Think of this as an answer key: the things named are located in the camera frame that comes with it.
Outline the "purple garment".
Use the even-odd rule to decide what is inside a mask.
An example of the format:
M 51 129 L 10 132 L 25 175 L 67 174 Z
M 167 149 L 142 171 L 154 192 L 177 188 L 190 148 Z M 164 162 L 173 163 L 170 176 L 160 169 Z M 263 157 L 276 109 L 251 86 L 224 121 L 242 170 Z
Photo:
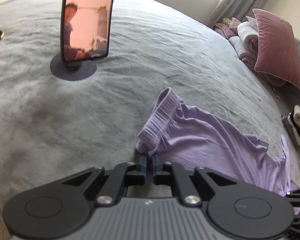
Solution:
M 207 167 L 281 196 L 298 186 L 290 177 L 290 154 L 285 137 L 282 153 L 267 154 L 269 144 L 243 134 L 232 124 L 196 106 L 188 106 L 171 89 L 158 96 L 138 134 L 136 150 L 186 170 Z

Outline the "black folded garment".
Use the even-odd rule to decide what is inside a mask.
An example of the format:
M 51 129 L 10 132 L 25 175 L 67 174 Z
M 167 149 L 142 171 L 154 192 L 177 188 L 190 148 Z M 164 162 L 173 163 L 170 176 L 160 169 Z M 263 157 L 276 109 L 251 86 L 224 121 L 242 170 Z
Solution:
M 288 122 L 292 127 L 296 142 L 300 146 L 300 127 L 295 123 L 295 121 L 293 121 L 293 113 L 289 113 Z

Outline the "grey bed sheet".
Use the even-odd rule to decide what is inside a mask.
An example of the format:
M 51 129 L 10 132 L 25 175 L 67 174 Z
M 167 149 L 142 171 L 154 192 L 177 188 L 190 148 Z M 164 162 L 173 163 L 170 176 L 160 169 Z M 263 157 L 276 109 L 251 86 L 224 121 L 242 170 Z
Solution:
M 59 50 L 61 1 L 0 4 L 7 33 L 0 41 L 0 216 L 15 195 L 94 166 L 108 171 L 143 155 L 146 180 L 116 205 L 96 208 L 67 236 L 9 233 L 10 239 L 235 239 L 197 208 L 182 206 L 169 186 L 155 185 L 153 155 L 136 150 L 166 88 L 267 142 L 271 157 L 281 155 L 285 137 L 297 185 L 299 154 L 281 122 L 281 100 L 227 40 L 155 1 L 114 0 L 109 56 L 89 78 L 66 81 L 50 70 Z M 289 239 L 288 232 L 278 239 Z

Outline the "dark grey folded garment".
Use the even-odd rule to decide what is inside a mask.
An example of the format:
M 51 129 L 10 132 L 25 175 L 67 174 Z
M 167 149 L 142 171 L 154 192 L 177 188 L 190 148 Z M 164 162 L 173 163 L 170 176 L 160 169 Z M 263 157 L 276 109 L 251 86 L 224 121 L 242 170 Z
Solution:
M 300 149 L 300 136 L 299 136 L 295 126 L 293 125 L 289 114 L 285 114 L 284 116 L 282 116 L 282 123 L 283 123 L 294 147 L 297 150 Z

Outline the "round black phone stand base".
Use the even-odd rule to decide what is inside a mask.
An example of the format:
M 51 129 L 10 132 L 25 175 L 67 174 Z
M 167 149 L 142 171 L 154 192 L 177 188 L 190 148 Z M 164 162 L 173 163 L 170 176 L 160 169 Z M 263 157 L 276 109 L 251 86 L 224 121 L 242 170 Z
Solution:
M 66 81 L 79 81 L 89 78 L 97 71 L 97 61 L 78 61 L 64 63 L 61 55 L 57 54 L 50 62 L 51 73 Z

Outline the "pink velvet pillow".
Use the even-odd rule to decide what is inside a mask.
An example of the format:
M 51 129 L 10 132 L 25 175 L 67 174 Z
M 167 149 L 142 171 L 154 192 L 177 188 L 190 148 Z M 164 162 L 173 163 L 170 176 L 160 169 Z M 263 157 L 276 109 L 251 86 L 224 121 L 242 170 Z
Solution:
M 253 13 L 259 34 L 255 70 L 291 81 L 293 69 L 299 67 L 292 26 L 272 12 L 253 9 Z

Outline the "small pink cushion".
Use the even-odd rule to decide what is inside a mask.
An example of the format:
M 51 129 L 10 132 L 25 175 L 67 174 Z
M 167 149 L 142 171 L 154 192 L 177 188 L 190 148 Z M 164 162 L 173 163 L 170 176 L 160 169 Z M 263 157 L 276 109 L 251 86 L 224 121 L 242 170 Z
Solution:
M 225 17 L 221 22 L 215 23 L 213 30 L 228 40 L 229 38 L 238 35 L 237 27 L 239 24 L 241 24 L 241 21 L 237 18 Z

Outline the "smartphone on stand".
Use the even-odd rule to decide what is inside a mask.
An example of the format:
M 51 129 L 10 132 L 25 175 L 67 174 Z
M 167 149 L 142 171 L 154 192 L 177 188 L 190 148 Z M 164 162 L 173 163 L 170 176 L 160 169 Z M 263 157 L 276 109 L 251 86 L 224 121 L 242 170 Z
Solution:
M 65 62 L 108 56 L 113 0 L 63 0 Z

